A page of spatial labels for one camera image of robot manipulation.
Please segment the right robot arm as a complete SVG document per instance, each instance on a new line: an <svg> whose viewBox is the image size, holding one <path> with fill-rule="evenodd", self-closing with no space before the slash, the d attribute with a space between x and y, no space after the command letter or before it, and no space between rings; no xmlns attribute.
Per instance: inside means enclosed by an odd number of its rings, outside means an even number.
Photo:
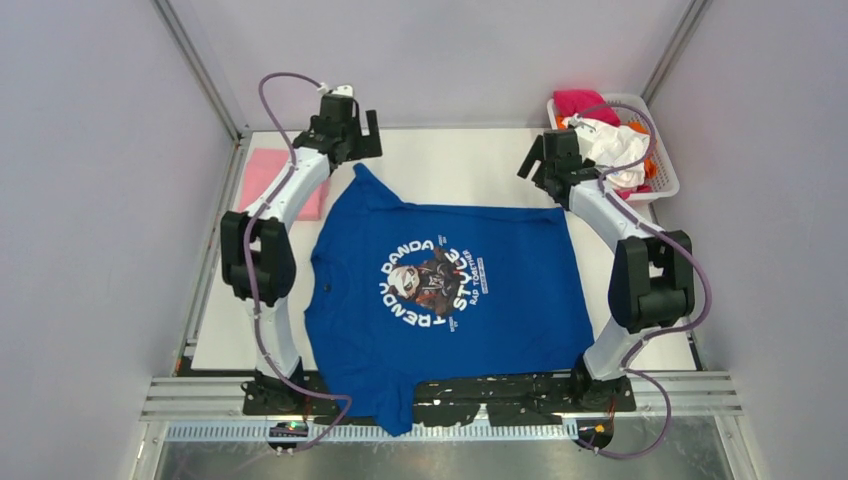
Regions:
<svg viewBox="0 0 848 480"><path fill-rule="evenodd" d="M652 335L670 330L695 306L692 242L645 220L584 159L574 130L549 130L534 139L518 176L588 224L614 255L607 303L610 318L570 372L568 397L596 410L622 395L626 369Z"/></svg>

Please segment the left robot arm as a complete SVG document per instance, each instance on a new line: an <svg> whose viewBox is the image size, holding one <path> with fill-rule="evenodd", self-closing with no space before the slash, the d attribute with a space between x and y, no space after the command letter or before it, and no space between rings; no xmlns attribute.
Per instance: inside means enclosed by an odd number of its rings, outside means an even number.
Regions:
<svg viewBox="0 0 848 480"><path fill-rule="evenodd" d="M245 302L256 345L254 378L243 386L248 414L293 414L305 405L287 306L297 273L289 231L339 165L381 156L377 114L360 110L351 86L337 87L322 95L292 146L270 185L242 211L226 212L219 227L222 279Z"/></svg>

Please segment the blue printed t shirt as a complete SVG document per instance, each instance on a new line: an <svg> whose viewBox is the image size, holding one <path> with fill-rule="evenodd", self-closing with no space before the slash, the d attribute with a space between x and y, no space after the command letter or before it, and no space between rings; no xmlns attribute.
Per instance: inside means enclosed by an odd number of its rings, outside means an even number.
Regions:
<svg viewBox="0 0 848 480"><path fill-rule="evenodd" d="M563 211L414 204L353 172L313 249L305 312L350 416L401 435L422 382L568 369L593 344Z"/></svg>

